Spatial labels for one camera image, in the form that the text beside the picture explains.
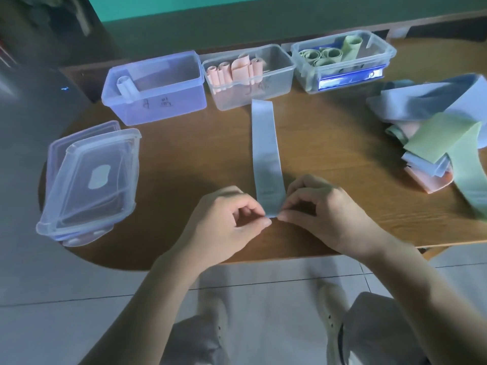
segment plastic storage box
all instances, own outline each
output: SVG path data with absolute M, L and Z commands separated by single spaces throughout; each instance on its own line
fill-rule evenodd
M 306 49 L 321 52 L 324 49 L 338 48 L 343 51 L 343 57 L 345 57 L 346 53 L 350 51 L 350 48 L 346 49 L 344 46 L 347 36 L 347 42 L 356 43 L 357 47 L 356 54 L 352 54 L 353 58 L 350 60 L 344 58 L 337 63 L 328 61 L 324 64 L 329 65 L 315 67 L 300 54 L 300 51 L 302 53 Z M 317 93 L 382 78 L 384 68 L 396 55 L 396 49 L 367 30 L 354 30 L 294 43 L 291 46 L 291 53 L 296 65 L 296 79 L 306 92 Z
M 140 132 L 124 129 L 68 147 L 36 231 L 82 246 L 132 213 L 139 175 Z
M 46 171 L 46 199 L 54 183 L 54 179 L 58 175 L 59 168 L 66 156 L 66 150 L 73 143 L 84 140 L 85 138 L 94 137 L 99 134 L 116 132 L 120 130 L 120 124 L 116 120 L 96 125 L 94 127 L 73 133 L 67 137 L 55 140 L 49 145 L 47 151 L 47 171 Z
M 203 84 L 198 55 L 188 51 L 111 68 L 101 101 L 137 125 L 204 109 Z
M 218 67 L 223 62 L 232 63 L 242 54 L 248 54 L 251 60 L 254 58 L 264 60 L 264 73 L 262 76 L 219 85 L 219 91 L 217 92 L 217 89 L 211 85 L 206 70 L 211 66 Z M 203 61 L 204 76 L 219 110 L 228 110 L 251 104 L 252 99 L 267 100 L 288 93 L 291 90 L 294 68 L 295 65 L 291 57 L 279 45 L 266 45 L 244 51 L 230 52 L 229 54 Z M 251 84 L 252 81 L 260 80 L 260 77 L 262 81 Z

